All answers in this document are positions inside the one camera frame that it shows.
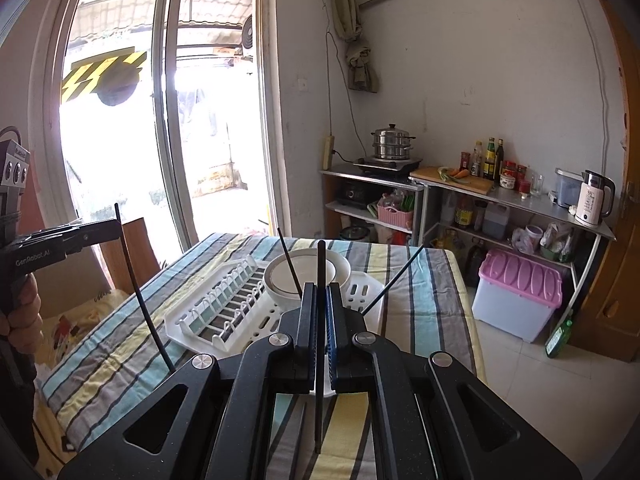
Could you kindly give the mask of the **person's left hand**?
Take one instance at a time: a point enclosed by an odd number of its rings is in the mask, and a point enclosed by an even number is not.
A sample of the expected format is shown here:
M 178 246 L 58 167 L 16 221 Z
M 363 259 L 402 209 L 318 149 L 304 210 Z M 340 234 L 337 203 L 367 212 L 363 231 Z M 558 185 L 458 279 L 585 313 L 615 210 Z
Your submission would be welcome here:
M 18 307 L 1 315 L 1 336 L 21 354 L 35 354 L 43 341 L 41 298 L 36 278 L 28 274 L 18 295 Z

